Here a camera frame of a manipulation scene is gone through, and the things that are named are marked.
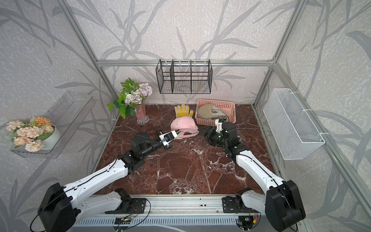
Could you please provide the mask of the clear acrylic wall shelf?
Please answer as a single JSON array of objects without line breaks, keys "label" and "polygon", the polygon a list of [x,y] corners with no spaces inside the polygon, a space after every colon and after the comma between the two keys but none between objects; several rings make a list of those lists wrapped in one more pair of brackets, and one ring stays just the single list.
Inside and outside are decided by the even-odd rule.
[{"label": "clear acrylic wall shelf", "polygon": [[65,92],[43,115],[55,126],[54,133],[43,141],[44,147],[37,152],[28,152],[24,147],[10,151],[24,158],[57,158],[94,105],[95,101],[91,95]]}]

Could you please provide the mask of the pink baseball cap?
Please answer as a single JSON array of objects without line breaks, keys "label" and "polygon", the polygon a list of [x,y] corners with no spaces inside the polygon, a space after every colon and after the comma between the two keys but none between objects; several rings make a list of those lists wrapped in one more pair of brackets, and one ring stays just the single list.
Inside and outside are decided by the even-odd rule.
[{"label": "pink baseball cap", "polygon": [[183,139],[188,137],[194,137],[199,134],[199,128],[197,127],[192,117],[181,117],[176,118],[171,123],[171,130],[176,131],[176,139]]}]

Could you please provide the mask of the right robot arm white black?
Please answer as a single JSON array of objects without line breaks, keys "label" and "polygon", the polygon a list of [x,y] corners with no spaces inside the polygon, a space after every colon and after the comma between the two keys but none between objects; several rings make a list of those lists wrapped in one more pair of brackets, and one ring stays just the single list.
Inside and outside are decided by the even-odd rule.
[{"label": "right robot arm white black", "polygon": [[224,213],[247,213],[248,218],[238,222],[244,231],[254,228],[261,215],[265,215],[270,225],[282,232],[306,218],[306,213],[298,186],[285,181],[264,166],[237,136],[235,125],[223,122],[216,127],[202,129],[208,144],[223,148],[227,158],[243,168],[260,186],[263,193],[245,188],[234,197],[224,197]]}]

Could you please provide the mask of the pink glass vase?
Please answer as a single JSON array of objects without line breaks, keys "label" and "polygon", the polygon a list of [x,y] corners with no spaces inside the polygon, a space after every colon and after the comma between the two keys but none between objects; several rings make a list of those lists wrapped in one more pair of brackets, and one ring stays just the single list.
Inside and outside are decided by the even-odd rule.
[{"label": "pink glass vase", "polygon": [[135,107],[137,124],[146,125],[149,122],[149,117],[146,115],[146,105],[143,102],[142,104]]}]

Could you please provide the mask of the white mesh wall basket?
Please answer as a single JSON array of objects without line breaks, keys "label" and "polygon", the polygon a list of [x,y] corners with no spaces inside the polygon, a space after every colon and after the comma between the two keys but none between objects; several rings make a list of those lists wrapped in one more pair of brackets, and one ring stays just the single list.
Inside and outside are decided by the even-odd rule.
[{"label": "white mesh wall basket", "polygon": [[302,160],[325,140],[291,89],[274,89],[263,109],[284,160]]}]

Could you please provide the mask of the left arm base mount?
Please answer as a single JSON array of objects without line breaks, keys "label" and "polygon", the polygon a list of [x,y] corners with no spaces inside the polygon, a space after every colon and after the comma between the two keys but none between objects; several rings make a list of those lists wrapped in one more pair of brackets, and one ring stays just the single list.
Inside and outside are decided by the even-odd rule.
[{"label": "left arm base mount", "polygon": [[106,211],[105,214],[143,214],[146,207],[146,198],[131,198],[123,189],[115,189],[119,194],[121,203],[116,210]]}]

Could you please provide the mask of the yellow white work glove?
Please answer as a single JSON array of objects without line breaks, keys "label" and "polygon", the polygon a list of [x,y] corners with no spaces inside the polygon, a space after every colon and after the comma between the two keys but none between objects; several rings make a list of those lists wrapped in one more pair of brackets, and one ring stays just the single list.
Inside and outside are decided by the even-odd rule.
[{"label": "yellow white work glove", "polygon": [[193,117],[194,111],[190,110],[189,105],[178,105],[175,108],[175,114],[176,118],[181,118],[181,117]]}]

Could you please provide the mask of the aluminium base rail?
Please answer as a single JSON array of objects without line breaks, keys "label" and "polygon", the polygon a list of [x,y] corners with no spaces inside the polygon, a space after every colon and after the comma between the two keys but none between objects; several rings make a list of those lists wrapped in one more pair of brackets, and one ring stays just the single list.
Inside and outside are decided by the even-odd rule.
[{"label": "aluminium base rail", "polygon": [[[227,205],[222,202],[225,195],[131,195],[132,199],[145,198],[151,206],[145,206],[146,215],[150,216],[221,216]],[[115,210],[119,205],[119,195],[109,193],[94,195],[77,205],[82,209],[85,219],[91,216],[103,215],[106,211]]]}]

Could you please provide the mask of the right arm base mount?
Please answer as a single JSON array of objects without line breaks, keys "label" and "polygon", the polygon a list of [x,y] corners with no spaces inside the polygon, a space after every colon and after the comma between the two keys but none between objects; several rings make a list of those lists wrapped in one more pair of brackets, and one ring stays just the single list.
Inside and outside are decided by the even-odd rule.
[{"label": "right arm base mount", "polygon": [[226,196],[222,198],[224,213],[259,213],[262,209],[265,196],[256,193],[251,188],[245,188],[236,192],[235,196]]}]

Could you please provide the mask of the beige baseball cap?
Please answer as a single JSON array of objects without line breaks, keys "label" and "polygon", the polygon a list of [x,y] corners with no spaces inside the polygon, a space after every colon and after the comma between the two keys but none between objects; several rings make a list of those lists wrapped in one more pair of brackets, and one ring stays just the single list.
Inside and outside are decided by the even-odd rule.
[{"label": "beige baseball cap", "polygon": [[198,110],[198,116],[202,119],[223,119],[229,120],[228,114],[222,109],[207,103],[201,106]]}]

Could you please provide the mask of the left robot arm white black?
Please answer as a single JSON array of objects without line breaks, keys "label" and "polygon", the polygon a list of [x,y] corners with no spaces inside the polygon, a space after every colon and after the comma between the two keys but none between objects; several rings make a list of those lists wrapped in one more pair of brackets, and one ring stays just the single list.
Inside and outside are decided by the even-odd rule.
[{"label": "left robot arm white black", "polygon": [[161,134],[154,140],[146,132],[140,132],[131,139],[131,149],[120,155],[106,167],[78,181],[62,186],[50,186],[38,208],[46,232],[66,232],[81,217],[88,207],[86,200],[107,185],[128,176],[145,163],[145,157],[168,146],[174,139]]}]

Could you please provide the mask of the purple white flower bouquet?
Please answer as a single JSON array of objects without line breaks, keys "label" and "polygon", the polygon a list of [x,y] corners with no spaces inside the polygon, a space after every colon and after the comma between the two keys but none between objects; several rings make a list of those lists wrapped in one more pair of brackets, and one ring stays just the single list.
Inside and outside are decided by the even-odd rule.
[{"label": "purple white flower bouquet", "polygon": [[114,108],[120,112],[123,119],[129,116],[136,116],[135,107],[146,102],[152,95],[153,89],[148,83],[137,83],[131,78],[121,82],[122,90],[118,98],[107,104],[109,111]]}]

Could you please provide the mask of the pink plastic basket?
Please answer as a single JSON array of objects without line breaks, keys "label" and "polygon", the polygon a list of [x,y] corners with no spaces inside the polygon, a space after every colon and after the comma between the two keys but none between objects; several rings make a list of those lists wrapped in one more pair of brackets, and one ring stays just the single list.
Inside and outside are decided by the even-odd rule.
[{"label": "pink plastic basket", "polygon": [[195,114],[196,124],[215,126],[215,120],[236,122],[236,106],[231,101],[199,99]]}]

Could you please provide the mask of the white pot peach flowers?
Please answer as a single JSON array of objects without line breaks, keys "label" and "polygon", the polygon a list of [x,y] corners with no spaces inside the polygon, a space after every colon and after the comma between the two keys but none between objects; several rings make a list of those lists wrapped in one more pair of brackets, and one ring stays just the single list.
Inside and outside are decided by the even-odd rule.
[{"label": "white pot peach flowers", "polygon": [[45,117],[35,117],[28,122],[10,121],[6,129],[11,133],[9,138],[14,148],[24,148],[31,153],[52,150],[62,137],[56,125]]}]

